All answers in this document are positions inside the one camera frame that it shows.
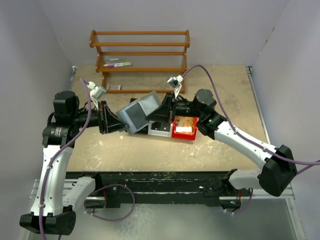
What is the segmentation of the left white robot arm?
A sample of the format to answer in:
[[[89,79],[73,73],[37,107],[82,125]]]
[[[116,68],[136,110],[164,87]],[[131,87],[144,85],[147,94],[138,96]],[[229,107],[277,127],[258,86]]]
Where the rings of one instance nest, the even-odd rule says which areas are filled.
[[[21,227],[46,235],[68,236],[76,223],[76,211],[90,194],[103,191],[101,181],[80,177],[64,194],[67,166],[76,139],[86,128],[98,127],[101,134],[121,132],[128,128],[108,107],[105,101],[97,109],[79,108],[79,98],[73,91],[62,91],[53,100],[54,111],[42,132],[43,165],[37,193],[30,212],[20,217]]]

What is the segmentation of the grey card holder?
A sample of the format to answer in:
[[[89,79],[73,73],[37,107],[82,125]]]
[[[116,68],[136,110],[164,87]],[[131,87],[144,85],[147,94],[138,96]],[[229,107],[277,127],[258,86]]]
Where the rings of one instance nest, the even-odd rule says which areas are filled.
[[[153,123],[146,120],[146,116],[161,105],[161,100],[156,91],[152,91],[139,98],[139,103],[129,104],[116,112],[116,115],[128,125],[127,132],[135,134],[144,127]]]

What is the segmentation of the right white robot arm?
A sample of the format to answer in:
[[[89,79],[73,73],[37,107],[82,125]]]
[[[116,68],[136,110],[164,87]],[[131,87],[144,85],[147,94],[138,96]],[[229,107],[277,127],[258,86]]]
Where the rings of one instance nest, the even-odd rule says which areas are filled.
[[[280,147],[262,142],[234,127],[215,110],[217,101],[208,89],[196,92],[192,101],[167,93],[161,105],[146,117],[147,120],[166,123],[174,117],[195,117],[198,131],[213,140],[238,151],[256,166],[256,169],[232,169],[223,178],[222,190],[228,196],[241,189],[260,188],[279,197],[297,175],[293,154],[285,145]]]

